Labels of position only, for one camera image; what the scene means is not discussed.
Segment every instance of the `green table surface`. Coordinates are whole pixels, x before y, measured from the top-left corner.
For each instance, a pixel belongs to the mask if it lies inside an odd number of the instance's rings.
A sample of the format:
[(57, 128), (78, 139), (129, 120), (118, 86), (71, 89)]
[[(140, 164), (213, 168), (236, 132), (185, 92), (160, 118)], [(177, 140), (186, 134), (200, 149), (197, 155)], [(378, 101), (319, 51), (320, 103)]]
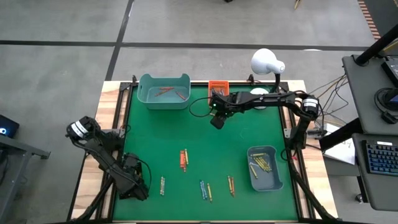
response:
[[(230, 91), (249, 91), (251, 86), (231, 86)], [(149, 198), (117, 199), (114, 220), (216, 221), (297, 220), (288, 165), (280, 158), (284, 139), (276, 107), (250, 110), (228, 118), (223, 129), (210, 124), (211, 116), (197, 118), (184, 110), (148, 110), (133, 92), (129, 115), (131, 130), (124, 152), (133, 152), (150, 165)], [(190, 101), (207, 96), (207, 87), (192, 86)], [(207, 100), (192, 106), (197, 114), (208, 112)], [(284, 186), (272, 192), (256, 192), (250, 181), (247, 150), (274, 146)], [(187, 171), (180, 168), (180, 150), (188, 150)], [(144, 179), (149, 173), (143, 166)], [(235, 197), (227, 175), (234, 177)], [(160, 195), (160, 177), (165, 195)], [(203, 200), (199, 181), (210, 183), (213, 203)]]

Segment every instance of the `white paper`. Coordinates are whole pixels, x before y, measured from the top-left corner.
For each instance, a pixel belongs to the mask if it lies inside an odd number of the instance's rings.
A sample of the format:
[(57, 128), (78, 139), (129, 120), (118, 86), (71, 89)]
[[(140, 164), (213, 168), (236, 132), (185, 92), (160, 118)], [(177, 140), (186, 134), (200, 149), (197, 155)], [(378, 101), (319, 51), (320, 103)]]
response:
[[(337, 129), (339, 129), (339, 127), (332, 124), (325, 125), (325, 130), (328, 131), (326, 135), (335, 132)], [(338, 145), (333, 146), (333, 148), (326, 150), (323, 155), (332, 159), (355, 165), (355, 148), (353, 139), (348, 139)]]

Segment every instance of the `desk lamp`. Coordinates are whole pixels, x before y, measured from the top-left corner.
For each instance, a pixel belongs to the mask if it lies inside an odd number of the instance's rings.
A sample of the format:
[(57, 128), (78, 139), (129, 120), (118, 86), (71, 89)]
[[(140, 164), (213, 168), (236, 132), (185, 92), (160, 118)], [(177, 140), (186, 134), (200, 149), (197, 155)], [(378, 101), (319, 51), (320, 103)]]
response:
[(254, 53), (251, 59), (251, 70), (257, 75), (275, 74), (275, 85), (270, 93), (278, 91), (280, 74), (285, 70), (285, 63), (276, 59), (275, 54), (269, 49), (260, 49)]

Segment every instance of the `concrete floor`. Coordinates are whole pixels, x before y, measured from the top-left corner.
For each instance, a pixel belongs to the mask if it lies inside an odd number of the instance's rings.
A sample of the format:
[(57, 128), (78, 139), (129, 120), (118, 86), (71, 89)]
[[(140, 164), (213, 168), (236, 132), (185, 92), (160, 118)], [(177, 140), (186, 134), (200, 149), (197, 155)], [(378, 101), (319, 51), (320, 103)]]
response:
[[(0, 0), (0, 40), (115, 42), (127, 0)], [(373, 39), (355, 0), (294, 1), (136, 0), (125, 42), (367, 46)], [(193, 80), (246, 79), (255, 50), (122, 48), (112, 80), (151, 73)], [(0, 114), (21, 124), (17, 139), (51, 151), (47, 161), (32, 159), (27, 182), (10, 220), (28, 223), (66, 219), (83, 151), (64, 137), (68, 123), (94, 116), (113, 47), (0, 45)], [(343, 74), (341, 57), (360, 52), (275, 50), (285, 62), (282, 79), (301, 79), (307, 91)], [(271, 80), (272, 75), (257, 79)], [(349, 86), (340, 93), (350, 105), (336, 113), (356, 117)], [(340, 107), (336, 100), (330, 111)], [(330, 179), (341, 218), (392, 223), (398, 213), (358, 205), (358, 185)], [(341, 186), (350, 187), (345, 192)]]

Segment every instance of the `blue keyboard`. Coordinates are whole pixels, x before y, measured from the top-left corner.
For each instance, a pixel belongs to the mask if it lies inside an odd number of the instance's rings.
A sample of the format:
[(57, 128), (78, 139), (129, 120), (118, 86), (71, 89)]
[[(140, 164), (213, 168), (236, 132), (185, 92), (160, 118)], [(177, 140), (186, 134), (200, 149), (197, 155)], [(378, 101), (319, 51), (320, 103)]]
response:
[(398, 176), (398, 147), (365, 141), (368, 152), (368, 172)]

